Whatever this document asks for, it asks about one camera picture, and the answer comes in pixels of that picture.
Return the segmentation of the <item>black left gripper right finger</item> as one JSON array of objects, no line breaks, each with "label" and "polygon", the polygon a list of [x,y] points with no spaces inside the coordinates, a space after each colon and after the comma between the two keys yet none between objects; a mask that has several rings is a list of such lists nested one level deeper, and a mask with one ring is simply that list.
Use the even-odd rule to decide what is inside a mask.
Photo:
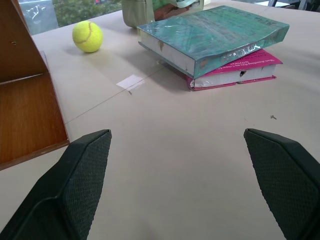
[{"label": "black left gripper right finger", "polygon": [[286,240],[320,240],[320,163],[297,141],[247,128],[261,193]]}]

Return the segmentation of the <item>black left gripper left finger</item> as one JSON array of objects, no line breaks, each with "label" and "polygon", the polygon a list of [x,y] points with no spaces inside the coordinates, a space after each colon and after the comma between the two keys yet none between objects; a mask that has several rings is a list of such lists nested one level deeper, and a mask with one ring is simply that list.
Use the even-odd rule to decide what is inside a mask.
[{"label": "black left gripper left finger", "polygon": [[101,198],[112,132],[71,142],[32,187],[0,240],[87,240]]}]

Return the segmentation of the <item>wooden shelf box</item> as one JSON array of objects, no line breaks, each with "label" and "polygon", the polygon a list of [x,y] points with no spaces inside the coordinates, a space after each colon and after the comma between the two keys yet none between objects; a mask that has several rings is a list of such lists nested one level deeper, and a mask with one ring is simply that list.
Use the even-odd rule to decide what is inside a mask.
[{"label": "wooden shelf box", "polygon": [[0,171],[69,142],[46,56],[18,0],[0,0]]}]

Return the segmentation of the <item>pink thick book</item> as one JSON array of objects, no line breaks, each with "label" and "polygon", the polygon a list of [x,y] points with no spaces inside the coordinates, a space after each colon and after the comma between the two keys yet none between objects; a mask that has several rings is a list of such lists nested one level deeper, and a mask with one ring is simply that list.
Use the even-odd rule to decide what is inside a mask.
[{"label": "pink thick book", "polygon": [[281,64],[278,58],[260,49],[196,79],[187,75],[184,78],[192,91],[216,89],[275,79],[276,66]]}]

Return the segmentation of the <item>teal thick book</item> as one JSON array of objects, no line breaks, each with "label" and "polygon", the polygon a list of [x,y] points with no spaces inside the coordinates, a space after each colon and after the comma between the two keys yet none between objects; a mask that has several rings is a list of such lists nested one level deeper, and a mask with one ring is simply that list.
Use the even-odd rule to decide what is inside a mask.
[{"label": "teal thick book", "polygon": [[290,26],[234,7],[211,9],[143,24],[139,44],[196,79],[284,40]]}]

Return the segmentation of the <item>clear tape strip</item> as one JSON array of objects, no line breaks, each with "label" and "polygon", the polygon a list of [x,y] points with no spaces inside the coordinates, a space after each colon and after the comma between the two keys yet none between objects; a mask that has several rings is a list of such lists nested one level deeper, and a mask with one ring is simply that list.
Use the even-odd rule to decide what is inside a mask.
[{"label": "clear tape strip", "polygon": [[130,75],[124,80],[118,82],[116,85],[123,90],[126,90],[130,95],[132,95],[132,90],[140,87],[145,83],[145,78],[136,74]]}]

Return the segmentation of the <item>yellow tennis ball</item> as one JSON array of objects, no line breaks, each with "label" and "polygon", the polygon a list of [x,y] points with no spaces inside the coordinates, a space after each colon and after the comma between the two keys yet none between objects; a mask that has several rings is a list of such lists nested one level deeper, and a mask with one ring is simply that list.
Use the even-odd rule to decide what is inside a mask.
[{"label": "yellow tennis ball", "polygon": [[98,51],[103,43],[102,29],[91,21],[78,22],[72,30],[72,40],[76,47],[84,53]]}]

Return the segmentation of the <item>pale green fabric bag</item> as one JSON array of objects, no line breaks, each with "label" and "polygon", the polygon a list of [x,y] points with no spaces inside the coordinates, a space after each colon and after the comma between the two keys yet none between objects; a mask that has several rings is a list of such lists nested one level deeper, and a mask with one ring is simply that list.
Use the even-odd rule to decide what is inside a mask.
[{"label": "pale green fabric bag", "polygon": [[122,16],[128,27],[202,11],[206,0],[121,0]]}]

